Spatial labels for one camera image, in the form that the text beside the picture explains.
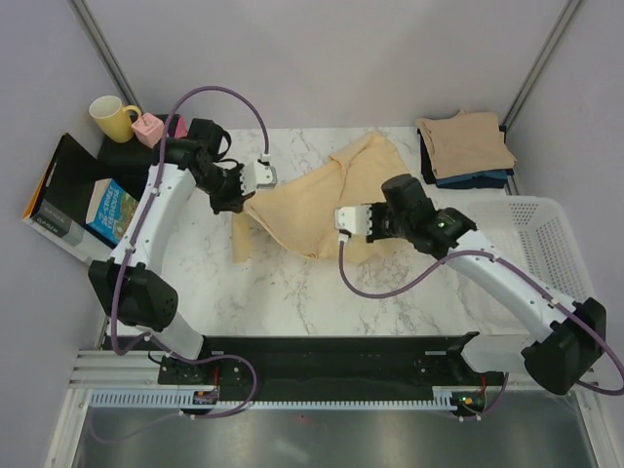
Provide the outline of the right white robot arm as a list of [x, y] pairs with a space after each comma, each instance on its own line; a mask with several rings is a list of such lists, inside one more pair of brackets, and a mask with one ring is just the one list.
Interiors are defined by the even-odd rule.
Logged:
[[468, 278], [525, 328], [517, 336], [476, 334], [447, 358], [448, 376], [471, 382], [481, 372], [525, 371], [545, 390], [563, 395], [604, 355], [605, 308], [558, 291], [500, 253], [476, 222], [456, 208], [437, 208], [411, 175], [381, 186], [383, 199], [364, 209], [373, 243], [402, 239]]

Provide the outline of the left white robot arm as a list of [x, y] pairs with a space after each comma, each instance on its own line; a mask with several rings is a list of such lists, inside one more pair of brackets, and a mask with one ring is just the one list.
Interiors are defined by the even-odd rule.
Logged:
[[152, 339], [180, 359], [180, 372], [191, 382], [203, 383], [213, 375], [214, 360], [202, 352], [205, 338], [180, 315], [178, 293], [161, 276], [165, 249], [179, 211], [195, 190], [208, 194], [214, 214], [238, 213], [258, 189], [275, 185], [276, 173], [267, 153], [224, 167], [219, 146], [194, 134], [164, 136], [155, 151], [128, 228], [108, 259], [91, 263], [88, 276], [110, 319], [117, 354], [126, 352], [119, 345], [118, 325], [134, 327], [140, 339]]

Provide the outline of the cream yellow t shirt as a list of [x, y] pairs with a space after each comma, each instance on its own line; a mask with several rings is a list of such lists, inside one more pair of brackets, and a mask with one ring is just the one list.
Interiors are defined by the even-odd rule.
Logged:
[[382, 202], [381, 185], [408, 172], [396, 146], [378, 132], [361, 136], [323, 167], [270, 190], [257, 191], [232, 217], [233, 261], [252, 256], [250, 222], [284, 249], [308, 259], [336, 259], [334, 211]]

